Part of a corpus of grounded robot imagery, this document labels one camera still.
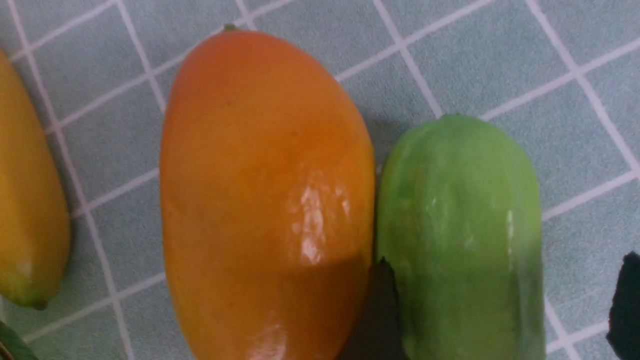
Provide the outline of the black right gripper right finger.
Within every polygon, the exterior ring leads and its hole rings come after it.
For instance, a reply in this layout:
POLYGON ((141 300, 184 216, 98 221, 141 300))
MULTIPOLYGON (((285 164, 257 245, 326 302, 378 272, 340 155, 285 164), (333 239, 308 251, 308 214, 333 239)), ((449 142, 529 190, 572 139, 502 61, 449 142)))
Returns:
POLYGON ((622 258, 608 318, 606 341, 620 360, 640 358, 640 256, 622 258))

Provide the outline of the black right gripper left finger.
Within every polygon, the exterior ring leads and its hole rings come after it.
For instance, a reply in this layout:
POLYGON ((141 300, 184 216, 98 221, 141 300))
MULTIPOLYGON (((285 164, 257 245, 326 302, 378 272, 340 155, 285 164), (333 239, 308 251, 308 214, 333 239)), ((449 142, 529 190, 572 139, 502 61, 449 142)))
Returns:
POLYGON ((398 295, 393 267, 381 259, 370 273, 361 316, 339 360, 406 360, 400 337, 398 295))

